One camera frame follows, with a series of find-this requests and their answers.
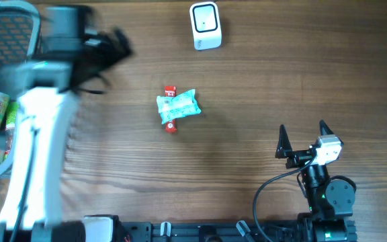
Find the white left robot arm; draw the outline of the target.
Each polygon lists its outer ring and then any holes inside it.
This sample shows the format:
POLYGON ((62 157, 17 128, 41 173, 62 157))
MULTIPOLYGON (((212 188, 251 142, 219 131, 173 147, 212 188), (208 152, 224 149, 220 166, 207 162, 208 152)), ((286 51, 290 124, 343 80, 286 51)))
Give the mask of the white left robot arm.
POLYGON ((115 215, 63 220, 60 175, 82 85, 130 56, 132 49, 117 28, 54 40, 55 49, 0 71, 19 104, 0 241, 117 241, 126 232, 115 215))

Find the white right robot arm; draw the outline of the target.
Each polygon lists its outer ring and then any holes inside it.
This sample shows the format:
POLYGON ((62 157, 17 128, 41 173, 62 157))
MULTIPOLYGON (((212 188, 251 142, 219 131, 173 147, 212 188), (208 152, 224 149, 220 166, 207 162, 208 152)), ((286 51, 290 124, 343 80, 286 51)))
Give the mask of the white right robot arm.
POLYGON ((284 125, 279 128, 275 157, 286 160, 288 169, 300 168, 297 180, 308 201, 309 213, 298 215, 301 241, 357 241, 355 223, 349 220, 357 190, 354 181, 342 175, 331 177, 327 165, 337 161, 343 141, 319 122, 320 136, 308 149, 294 151, 284 125))

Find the light blue snack packet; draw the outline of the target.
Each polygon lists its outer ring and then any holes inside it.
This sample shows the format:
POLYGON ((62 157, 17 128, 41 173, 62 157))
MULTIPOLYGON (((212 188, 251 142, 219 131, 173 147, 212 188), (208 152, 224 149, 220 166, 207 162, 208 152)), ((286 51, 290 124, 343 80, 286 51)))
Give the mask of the light blue snack packet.
POLYGON ((202 112, 196 100, 195 89, 190 89, 189 91, 170 98, 173 106, 170 111, 171 117, 169 117, 169 113, 166 112, 166 99, 167 97, 164 96, 157 96, 156 98, 158 113, 162 120, 161 124, 166 124, 170 120, 197 115, 202 112))

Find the grey plastic shopping basket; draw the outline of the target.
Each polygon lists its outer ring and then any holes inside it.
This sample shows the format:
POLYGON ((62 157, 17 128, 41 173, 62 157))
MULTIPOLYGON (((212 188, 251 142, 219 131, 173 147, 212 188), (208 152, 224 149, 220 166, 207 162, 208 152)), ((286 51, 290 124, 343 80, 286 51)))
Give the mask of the grey plastic shopping basket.
MULTIPOLYGON (((39 52, 40 28, 40 13, 32 4, 26 1, 0 1, 0 69, 23 63, 39 52)), ((15 102, 15 98, 7 92, 7 86, 6 82, 0 81, 0 92, 10 97, 9 103, 15 102)), ((6 114, 7 110, 0 127, 0 179, 10 177, 13 164, 11 151, 3 160, 6 114)))

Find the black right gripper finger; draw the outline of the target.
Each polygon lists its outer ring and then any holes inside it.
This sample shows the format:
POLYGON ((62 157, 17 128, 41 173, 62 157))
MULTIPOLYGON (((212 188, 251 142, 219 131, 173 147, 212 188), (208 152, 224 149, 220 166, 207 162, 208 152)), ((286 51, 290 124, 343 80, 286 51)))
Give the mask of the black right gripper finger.
POLYGON ((320 135, 321 136, 334 134, 334 132, 329 128, 329 126, 326 124, 326 122, 324 120, 321 120, 319 122, 319 128, 320 128, 320 135))
POLYGON ((283 159, 288 158, 292 154, 292 146, 290 144, 288 133, 283 124, 279 127, 279 139, 277 142, 277 148, 275 152, 275 158, 283 159))

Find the green snack bag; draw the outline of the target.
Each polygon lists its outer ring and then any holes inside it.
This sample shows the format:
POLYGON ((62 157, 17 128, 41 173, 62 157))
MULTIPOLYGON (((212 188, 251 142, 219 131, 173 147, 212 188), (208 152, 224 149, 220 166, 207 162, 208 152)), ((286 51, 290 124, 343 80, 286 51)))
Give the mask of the green snack bag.
POLYGON ((5 153, 3 156, 3 160, 6 160, 6 158, 8 157, 11 151, 11 147, 13 144, 13 137, 15 133, 15 123, 16 123, 18 108, 19 108, 19 104, 17 102, 10 102, 7 107, 6 125, 5 125, 6 145, 5 145, 5 153))

